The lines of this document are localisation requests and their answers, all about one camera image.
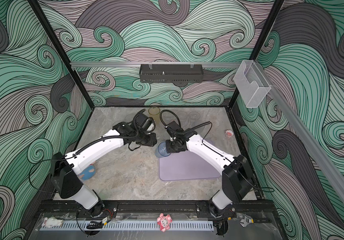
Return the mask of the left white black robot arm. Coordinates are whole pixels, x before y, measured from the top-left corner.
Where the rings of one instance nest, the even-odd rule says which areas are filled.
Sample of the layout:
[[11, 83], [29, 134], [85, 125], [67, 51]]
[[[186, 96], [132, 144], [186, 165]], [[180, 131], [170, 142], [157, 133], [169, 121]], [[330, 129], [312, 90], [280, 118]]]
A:
[[157, 143], [154, 133], [156, 123], [152, 117], [137, 112], [131, 122], [120, 122], [106, 134], [84, 147], [65, 155], [53, 155], [50, 178], [61, 199], [70, 199], [80, 204], [92, 217], [98, 217], [105, 205], [97, 193], [79, 179], [79, 175], [92, 163], [125, 145], [153, 147]]

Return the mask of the blue translucent cup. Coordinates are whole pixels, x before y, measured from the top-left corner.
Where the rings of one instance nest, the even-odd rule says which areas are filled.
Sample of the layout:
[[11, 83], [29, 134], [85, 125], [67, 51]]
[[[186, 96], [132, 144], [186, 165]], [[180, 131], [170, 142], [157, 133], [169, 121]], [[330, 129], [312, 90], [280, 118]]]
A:
[[171, 155], [171, 153], [168, 153], [168, 151], [167, 151], [166, 142], [161, 142], [155, 150], [155, 156], [158, 159], [160, 159], [160, 158], [168, 157], [170, 155]]

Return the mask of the yellow translucent cup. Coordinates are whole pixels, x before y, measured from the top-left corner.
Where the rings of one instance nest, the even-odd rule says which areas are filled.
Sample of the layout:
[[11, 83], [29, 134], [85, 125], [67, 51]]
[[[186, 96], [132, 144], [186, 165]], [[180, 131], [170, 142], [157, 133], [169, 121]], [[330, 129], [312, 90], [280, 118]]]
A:
[[150, 117], [152, 117], [156, 124], [160, 123], [160, 112], [161, 109], [159, 107], [153, 106], [148, 110]]

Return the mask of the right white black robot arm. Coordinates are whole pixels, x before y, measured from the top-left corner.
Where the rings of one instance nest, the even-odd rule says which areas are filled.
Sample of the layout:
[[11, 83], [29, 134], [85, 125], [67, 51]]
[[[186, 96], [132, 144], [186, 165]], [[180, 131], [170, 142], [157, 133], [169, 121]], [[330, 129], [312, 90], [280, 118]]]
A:
[[177, 114], [170, 110], [162, 110], [160, 120], [170, 136], [170, 139], [166, 141], [168, 153], [192, 152], [221, 174], [222, 187], [208, 204], [213, 215], [221, 215], [230, 204], [241, 202], [254, 187], [251, 182], [253, 172], [244, 156], [228, 154], [197, 133], [196, 129], [212, 125], [210, 121], [184, 130]]

